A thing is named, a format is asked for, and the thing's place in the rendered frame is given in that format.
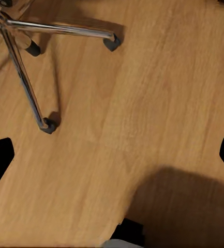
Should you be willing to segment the swivel chair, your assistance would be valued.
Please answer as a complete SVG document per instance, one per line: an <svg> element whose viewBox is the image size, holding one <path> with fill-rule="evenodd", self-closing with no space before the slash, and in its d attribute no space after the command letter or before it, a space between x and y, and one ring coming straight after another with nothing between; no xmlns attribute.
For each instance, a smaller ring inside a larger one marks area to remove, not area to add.
<svg viewBox="0 0 224 248"><path fill-rule="evenodd" d="M100 37L103 38L104 44L111 52L120 45L120 40L115 33L109 30L59 24L51 25L21 20L21 17L27 12L34 1L35 0L0 0L0 44L5 39L9 54L20 77L38 127L42 131L52 134L57 126L57 122L49 118L43 118L41 115L28 74L26 74L25 66L22 62L22 57L18 50L18 47L20 47L33 57L38 57L41 53L40 46L25 34L26 31L68 36Z"/></svg>

